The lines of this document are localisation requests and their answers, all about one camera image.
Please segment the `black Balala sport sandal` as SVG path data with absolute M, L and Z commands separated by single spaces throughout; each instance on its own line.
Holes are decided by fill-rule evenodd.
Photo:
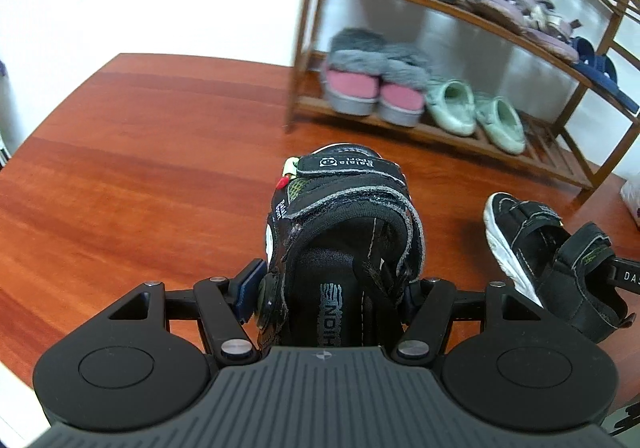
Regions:
M 329 144 L 285 161 L 265 231 L 258 344 L 389 346 L 407 321 L 425 234 L 400 166 L 373 149 Z

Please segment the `mint green clog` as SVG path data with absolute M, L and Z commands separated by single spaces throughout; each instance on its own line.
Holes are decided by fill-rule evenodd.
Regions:
M 449 134 L 470 137 L 476 129 L 475 98 L 468 83 L 455 78 L 432 78 L 425 105 L 437 126 Z
M 475 94 L 475 117 L 489 141 L 511 156 L 526 148 L 524 127 L 518 112 L 503 96 Z

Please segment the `white purple plastic bag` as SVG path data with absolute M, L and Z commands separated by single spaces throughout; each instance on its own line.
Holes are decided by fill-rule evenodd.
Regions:
M 620 188 L 620 197 L 634 223 L 640 228 L 640 174 L 635 174 Z

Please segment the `pink fur-lined slipper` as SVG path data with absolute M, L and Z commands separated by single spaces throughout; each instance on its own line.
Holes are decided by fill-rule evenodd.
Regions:
M 425 110 L 431 58 L 409 43 L 387 43 L 383 54 L 386 66 L 381 73 L 378 115 L 386 123 L 413 128 Z
M 346 116 L 370 116 L 378 102 L 380 78 L 386 68 L 382 35 L 345 28 L 334 35 L 320 68 L 324 98 Z

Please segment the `wooden shoe rack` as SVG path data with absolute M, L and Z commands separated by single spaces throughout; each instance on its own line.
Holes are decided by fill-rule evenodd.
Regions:
M 602 52 L 625 61 L 637 73 L 629 48 L 639 34 L 639 0 L 570 0 L 572 14 L 597 31 Z M 342 26 L 365 26 L 394 41 L 423 48 L 439 76 L 469 81 L 488 94 L 503 94 L 523 109 L 527 150 L 511 158 L 484 133 L 448 136 L 425 120 L 412 132 L 418 142 L 456 150 L 566 182 L 590 197 L 612 174 L 628 176 L 625 162 L 639 136 L 639 119 L 611 94 L 567 62 L 524 36 L 441 0 L 302 0 L 285 119 L 326 114 L 319 66 L 329 38 Z

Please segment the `blue slipper right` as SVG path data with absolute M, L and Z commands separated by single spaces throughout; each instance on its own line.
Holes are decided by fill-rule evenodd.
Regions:
M 613 61 L 606 55 L 594 55 L 587 60 L 590 80 L 612 95 L 623 107 L 634 116 L 639 113 L 639 105 L 625 94 L 618 86 L 617 71 Z

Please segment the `blue slipper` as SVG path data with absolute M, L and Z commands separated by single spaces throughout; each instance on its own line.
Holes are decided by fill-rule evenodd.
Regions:
M 570 44 L 572 44 L 578 56 L 578 61 L 574 64 L 574 68 L 579 71 L 593 70 L 596 65 L 596 51 L 590 41 L 581 36 L 574 36 L 570 40 Z
M 639 105 L 625 94 L 618 86 L 617 71 L 613 61 L 606 55 L 594 55 L 587 60 L 590 80 L 612 95 L 623 107 L 634 116 L 639 113 Z

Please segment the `blue slipper left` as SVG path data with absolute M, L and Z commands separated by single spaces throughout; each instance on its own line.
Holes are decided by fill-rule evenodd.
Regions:
M 572 44 L 578 56 L 578 61 L 574 64 L 574 68 L 579 71 L 593 70 L 596 65 L 596 51 L 590 41 L 581 36 L 574 36 L 570 40 L 570 44 Z

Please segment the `purple sneaker on table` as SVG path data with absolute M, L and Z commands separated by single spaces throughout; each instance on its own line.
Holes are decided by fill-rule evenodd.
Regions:
M 549 54 L 568 64 L 577 64 L 579 54 L 573 44 L 573 33 L 582 27 L 579 19 L 568 20 L 560 15 L 552 0 L 534 0 L 526 12 L 525 35 Z

